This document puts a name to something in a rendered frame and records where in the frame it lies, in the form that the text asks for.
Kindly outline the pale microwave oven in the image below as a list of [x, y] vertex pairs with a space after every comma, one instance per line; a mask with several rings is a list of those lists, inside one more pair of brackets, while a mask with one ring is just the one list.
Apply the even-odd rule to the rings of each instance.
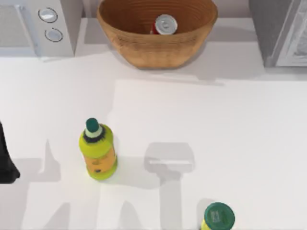
[[[54, 23], [39, 18], [44, 8], [57, 12]], [[82, 0], [0, 0], [0, 57], [74, 56], [82, 15]], [[51, 28], [63, 33], [60, 42], [45, 38], [45, 30]]]

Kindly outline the microwave knob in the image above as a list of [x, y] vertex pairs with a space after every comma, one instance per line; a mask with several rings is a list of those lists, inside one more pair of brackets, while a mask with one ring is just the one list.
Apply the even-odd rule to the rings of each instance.
[[56, 28], [51, 28], [45, 30], [45, 38], [50, 42], [58, 43], [63, 39], [63, 33]]
[[46, 23], [54, 23], [58, 19], [57, 12], [52, 8], [44, 8], [38, 11], [39, 18]]

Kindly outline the green bottle with wide cap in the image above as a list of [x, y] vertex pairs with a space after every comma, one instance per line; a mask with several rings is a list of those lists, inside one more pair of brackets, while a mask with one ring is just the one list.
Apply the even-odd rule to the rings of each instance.
[[200, 230], [232, 230], [235, 220], [234, 211], [230, 206], [214, 202], [205, 209]]

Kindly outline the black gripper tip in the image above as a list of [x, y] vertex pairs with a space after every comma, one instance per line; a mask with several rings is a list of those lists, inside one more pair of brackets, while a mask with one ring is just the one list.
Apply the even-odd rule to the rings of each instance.
[[0, 184], [12, 184], [20, 176], [19, 170], [9, 155], [3, 126], [0, 122]]

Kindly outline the green bottle with narrow cap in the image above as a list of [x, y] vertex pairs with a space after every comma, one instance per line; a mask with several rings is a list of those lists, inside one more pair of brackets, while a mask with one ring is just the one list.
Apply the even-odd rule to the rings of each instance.
[[117, 169], [118, 158], [114, 148], [112, 130], [96, 118], [88, 118], [79, 137], [79, 148], [88, 174], [95, 180], [110, 178]]

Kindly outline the red and white can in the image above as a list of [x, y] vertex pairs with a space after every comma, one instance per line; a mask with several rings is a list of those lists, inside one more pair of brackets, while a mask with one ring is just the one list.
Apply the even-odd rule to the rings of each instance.
[[168, 14], [162, 14], [155, 19], [150, 34], [151, 35], [173, 35], [176, 33], [178, 23], [176, 19]]

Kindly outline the woven wooden basket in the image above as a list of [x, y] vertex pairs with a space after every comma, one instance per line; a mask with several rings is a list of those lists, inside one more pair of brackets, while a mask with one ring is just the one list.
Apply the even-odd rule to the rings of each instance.
[[[175, 18], [172, 35], [151, 34], [162, 14]], [[97, 19], [117, 52], [139, 69], [172, 69], [200, 49], [218, 16], [213, 0], [102, 0]]]

